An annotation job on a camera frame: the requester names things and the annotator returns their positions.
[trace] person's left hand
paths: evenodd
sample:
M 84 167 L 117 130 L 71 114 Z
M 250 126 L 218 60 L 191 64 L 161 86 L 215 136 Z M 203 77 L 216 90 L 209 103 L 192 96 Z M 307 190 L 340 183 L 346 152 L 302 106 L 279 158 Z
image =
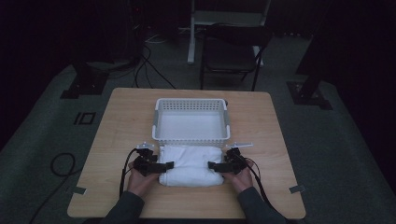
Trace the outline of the person's left hand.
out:
M 133 169 L 133 162 L 130 162 L 128 166 L 131 169 L 131 175 L 129 176 L 127 190 L 139 197 L 143 197 L 149 191 L 149 189 L 151 189 L 152 185 L 158 179 L 160 174 L 143 176 L 136 169 Z

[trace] dark background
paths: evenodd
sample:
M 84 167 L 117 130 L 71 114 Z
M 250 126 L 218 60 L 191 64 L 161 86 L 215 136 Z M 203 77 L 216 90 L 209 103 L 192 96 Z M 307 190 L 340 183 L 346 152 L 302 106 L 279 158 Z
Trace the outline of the dark background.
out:
M 233 10 L 240 2 L 196 1 L 197 9 L 215 10 Z M 123 55 L 122 46 L 143 38 L 147 27 L 177 40 L 177 28 L 190 23 L 190 1 L 111 2 L 114 5 L 100 0 L 1 1 L 1 148 L 52 78 L 70 64 L 71 41 L 80 46 L 86 61 L 111 62 L 133 56 Z M 130 8 L 131 14 L 120 6 Z M 244 10 L 255 10 L 248 6 Z M 278 36 L 312 38 L 296 73 L 320 76 L 337 87 L 394 191 L 395 18 L 396 6 L 390 0 L 273 0 L 267 21 Z M 125 25 L 140 28 L 125 37 Z M 118 32 L 120 40 L 114 39 Z

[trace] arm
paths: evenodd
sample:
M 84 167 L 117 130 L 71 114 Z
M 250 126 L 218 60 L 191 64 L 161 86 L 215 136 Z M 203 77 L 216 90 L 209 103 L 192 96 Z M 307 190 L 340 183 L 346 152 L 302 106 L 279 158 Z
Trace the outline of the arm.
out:
M 239 174 L 224 173 L 223 176 L 229 179 L 238 193 L 237 199 L 245 213 L 248 224 L 281 224 L 286 223 L 276 210 L 262 199 L 262 196 L 253 187 L 253 180 L 250 170 L 245 168 Z
M 101 223 L 137 223 L 145 204 L 142 197 L 148 192 L 155 180 L 158 179 L 158 176 L 158 174 L 142 176 L 135 169 L 131 169 L 127 190 L 122 193 L 117 204 L 110 210 Z
M 241 204 L 247 217 L 249 224 L 280 224 L 286 223 L 276 210 L 270 208 L 268 204 L 262 200 L 262 196 L 254 187 L 245 189 L 238 194 L 238 202 Z

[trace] person's right hand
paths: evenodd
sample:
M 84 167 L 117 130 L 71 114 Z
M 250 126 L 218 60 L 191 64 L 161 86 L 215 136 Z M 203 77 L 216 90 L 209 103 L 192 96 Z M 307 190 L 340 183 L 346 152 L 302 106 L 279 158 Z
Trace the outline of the person's right hand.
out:
M 248 166 L 252 166 L 252 161 L 247 161 Z M 239 194 L 240 192 L 244 191 L 253 186 L 253 179 L 250 174 L 250 170 L 248 167 L 243 169 L 239 174 L 235 175 L 234 173 L 221 173 L 226 179 L 230 180 L 233 184 L 233 188 Z

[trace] white plastic basket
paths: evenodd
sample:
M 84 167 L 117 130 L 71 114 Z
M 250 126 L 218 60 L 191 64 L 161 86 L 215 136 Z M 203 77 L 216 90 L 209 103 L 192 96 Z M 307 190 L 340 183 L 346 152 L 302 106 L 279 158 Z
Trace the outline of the white plastic basket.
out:
M 160 147 L 224 147 L 230 121 L 223 99 L 161 98 L 155 105 L 152 138 Z

